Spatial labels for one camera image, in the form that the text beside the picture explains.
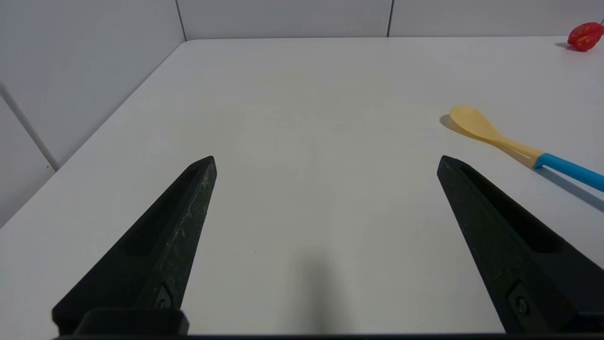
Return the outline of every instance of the cherry tomato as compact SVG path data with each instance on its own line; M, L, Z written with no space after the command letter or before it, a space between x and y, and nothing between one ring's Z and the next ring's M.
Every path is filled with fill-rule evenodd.
M568 43L579 51L587 51L600 40L604 34L604 26L597 22L587 22L579 25L568 35Z
M601 37L601 33L584 34L583 36L577 39L574 44L574 47L581 52L585 52L587 50L590 50L593 46L596 46L596 43L600 41Z

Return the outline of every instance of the white table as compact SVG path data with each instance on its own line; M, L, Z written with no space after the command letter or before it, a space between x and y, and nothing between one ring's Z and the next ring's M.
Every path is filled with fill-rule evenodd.
M182 44L0 229L2 337L56 336L55 303L207 155L218 178L182 305L190 333L501 332L440 156L600 266L603 195L440 118L473 105L505 135L604 172L604 47L564 40Z

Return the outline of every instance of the blue handle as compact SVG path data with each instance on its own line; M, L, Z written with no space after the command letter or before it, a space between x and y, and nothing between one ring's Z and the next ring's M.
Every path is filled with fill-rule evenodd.
M560 171L577 181L581 181L592 188L604 191L604 176L597 174L592 170L587 170L582 166L578 166L552 154L540 155L539 158L537 158L535 165L533 165L533 168L540 168L544 165Z

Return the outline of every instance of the white wall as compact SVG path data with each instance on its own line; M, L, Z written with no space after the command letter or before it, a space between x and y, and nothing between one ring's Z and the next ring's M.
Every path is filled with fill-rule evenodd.
M53 174L52 167L0 97L0 227Z
M390 36L556 36L604 18L603 0L394 0Z
M0 87L60 166L183 41L175 0L0 0Z
M386 36L391 0L178 0L187 40Z

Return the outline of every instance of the screw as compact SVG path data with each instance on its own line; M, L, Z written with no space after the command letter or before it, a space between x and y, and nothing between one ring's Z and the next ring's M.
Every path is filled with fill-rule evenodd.
M527 304L527 302L524 300L524 298L520 297L516 300L516 308L518 308L518 311L522 314L528 314L529 313L529 304Z

